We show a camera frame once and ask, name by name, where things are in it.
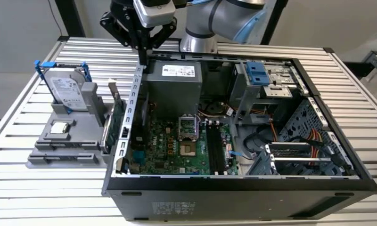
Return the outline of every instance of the power cable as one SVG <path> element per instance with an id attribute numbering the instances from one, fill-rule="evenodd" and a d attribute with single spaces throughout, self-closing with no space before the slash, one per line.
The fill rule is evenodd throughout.
<path id="1" fill-rule="evenodd" d="M 55 25 L 57 25 L 57 28 L 58 28 L 58 31 L 59 31 L 59 35 L 62 36 L 61 28 L 59 28 L 59 25 L 58 25 L 57 20 L 55 20 L 55 17 L 54 17 L 54 13 L 53 13 L 53 9 L 51 9 L 50 0 L 47 0 L 47 2 L 49 2 L 49 7 L 50 7 L 51 16 L 53 16 L 53 19 L 54 19 L 54 22 L 55 22 Z"/>

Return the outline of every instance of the label sticker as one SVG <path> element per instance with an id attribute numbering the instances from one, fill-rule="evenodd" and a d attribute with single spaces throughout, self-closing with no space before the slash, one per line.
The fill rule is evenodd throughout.
<path id="1" fill-rule="evenodd" d="M 195 77 L 194 66 L 163 65 L 162 76 Z"/>
<path id="2" fill-rule="evenodd" d="M 227 111 L 226 111 L 226 115 L 227 115 L 227 116 L 231 116 L 231 114 L 233 114 L 233 109 L 229 108 Z"/>
<path id="3" fill-rule="evenodd" d="M 86 110 L 77 82 L 70 78 L 51 78 L 58 101 L 71 110 Z"/>
<path id="4" fill-rule="evenodd" d="M 157 215 L 191 215 L 195 202 L 151 202 L 153 214 Z"/>

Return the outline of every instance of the silver robot arm segment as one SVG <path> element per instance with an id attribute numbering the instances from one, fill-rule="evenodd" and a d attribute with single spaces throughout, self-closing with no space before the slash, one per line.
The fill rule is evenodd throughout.
<path id="1" fill-rule="evenodd" d="M 215 53 L 215 34 L 246 44 L 265 22 L 263 5 L 263 0 L 193 1 L 179 51 Z"/>

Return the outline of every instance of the slotted aluminum table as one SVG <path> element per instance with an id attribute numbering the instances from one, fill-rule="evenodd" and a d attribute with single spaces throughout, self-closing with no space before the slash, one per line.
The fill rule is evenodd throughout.
<path id="1" fill-rule="evenodd" d="M 166 41 L 165 51 L 177 51 Z M 297 58 L 317 86 L 350 144 L 377 182 L 377 101 L 338 57 L 322 48 L 218 44 L 221 54 Z M 114 40 L 70 38 L 57 42 L 45 61 L 86 61 L 98 94 L 111 101 L 107 78 L 127 98 L 137 55 Z M 23 165 L 51 108 L 46 86 L 33 75 L 0 122 L 0 225 L 119 225 L 126 223 L 99 190 L 105 169 L 27 169 Z M 157 225 L 311 224 L 377 226 L 377 195 L 318 221 L 129 222 Z"/>

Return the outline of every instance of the gray floor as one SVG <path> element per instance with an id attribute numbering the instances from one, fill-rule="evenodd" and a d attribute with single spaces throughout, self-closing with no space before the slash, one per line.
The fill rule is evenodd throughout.
<path id="1" fill-rule="evenodd" d="M 0 118 L 25 87 L 33 73 L 0 73 Z"/>

